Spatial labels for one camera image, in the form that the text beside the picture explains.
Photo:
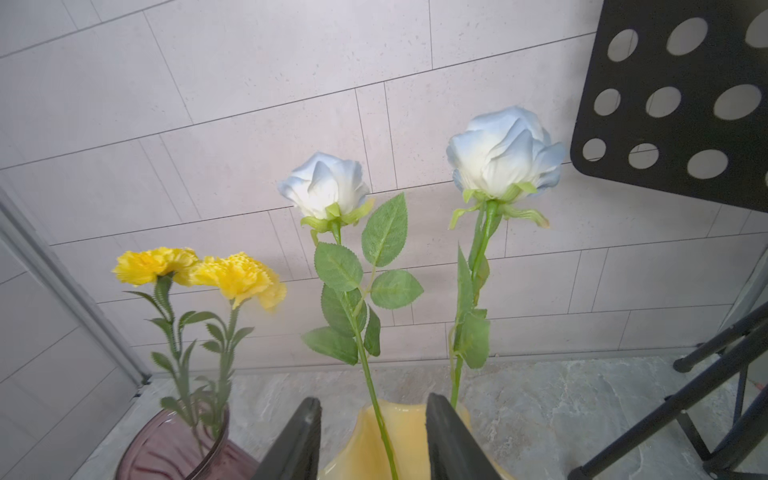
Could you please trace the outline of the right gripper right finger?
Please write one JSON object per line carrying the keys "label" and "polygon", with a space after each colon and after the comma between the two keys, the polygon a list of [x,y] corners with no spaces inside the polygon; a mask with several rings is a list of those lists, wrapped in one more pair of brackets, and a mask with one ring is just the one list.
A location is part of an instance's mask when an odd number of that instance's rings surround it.
{"label": "right gripper right finger", "polygon": [[443,395],[429,394],[426,431],[432,480],[502,479]]}

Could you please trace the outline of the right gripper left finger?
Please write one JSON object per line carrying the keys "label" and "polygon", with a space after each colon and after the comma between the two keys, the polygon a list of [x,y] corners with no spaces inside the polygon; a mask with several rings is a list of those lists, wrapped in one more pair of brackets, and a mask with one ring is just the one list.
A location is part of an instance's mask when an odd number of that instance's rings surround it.
{"label": "right gripper left finger", "polygon": [[320,400],[305,398],[261,461],[252,480],[315,480],[321,443]]}

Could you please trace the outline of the yellow carnation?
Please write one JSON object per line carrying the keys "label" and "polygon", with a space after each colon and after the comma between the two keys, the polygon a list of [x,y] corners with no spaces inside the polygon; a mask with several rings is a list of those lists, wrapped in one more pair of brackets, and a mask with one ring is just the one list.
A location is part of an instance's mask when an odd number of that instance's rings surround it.
{"label": "yellow carnation", "polygon": [[151,294],[130,291],[147,300],[158,312],[150,322],[165,335],[169,355],[159,352],[151,354],[152,361],[173,379],[178,397],[164,397],[161,406],[177,413],[190,428],[198,426],[199,418],[190,391],[189,367],[183,360],[181,328],[176,322],[169,293],[177,273],[182,273],[198,260],[191,249],[159,247],[152,250],[126,251],[117,258],[112,273],[122,283],[138,287],[152,284]]}
{"label": "yellow carnation", "polygon": [[209,256],[177,274],[175,281],[184,286],[215,287],[230,306],[226,321],[215,314],[208,316],[206,329],[212,338],[202,344],[219,357],[219,366],[217,379],[203,379],[206,389],[199,398],[206,407],[201,421],[214,435],[219,435],[232,390],[235,350],[253,331],[251,327],[237,326],[240,308],[255,299],[264,310],[273,311],[285,300],[287,288],[274,270],[243,252],[225,258]]}

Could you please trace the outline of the white rose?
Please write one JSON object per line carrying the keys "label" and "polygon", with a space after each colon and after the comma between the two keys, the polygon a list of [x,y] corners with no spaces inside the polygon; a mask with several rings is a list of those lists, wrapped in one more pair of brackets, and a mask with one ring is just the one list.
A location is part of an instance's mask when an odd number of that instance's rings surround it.
{"label": "white rose", "polygon": [[389,267],[408,236],[405,196],[376,207],[361,164],[321,152],[294,169],[278,190],[310,229],[314,269],[323,282],[321,309],[327,324],[303,334],[302,340],[321,355],[361,366],[388,463],[385,476],[396,479],[395,451],[369,359],[381,353],[376,311],[408,306],[423,292],[412,274]]}
{"label": "white rose", "polygon": [[504,220],[550,225],[539,211],[516,204],[559,183],[566,149],[551,140],[536,114],[509,107],[473,118],[464,132],[451,137],[446,154],[467,205],[453,212],[450,227],[468,213],[477,214],[470,251],[458,253],[457,309],[449,335],[450,404],[456,407],[463,369],[483,367],[490,355],[490,321],[479,307],[490,276],[490,240]]}

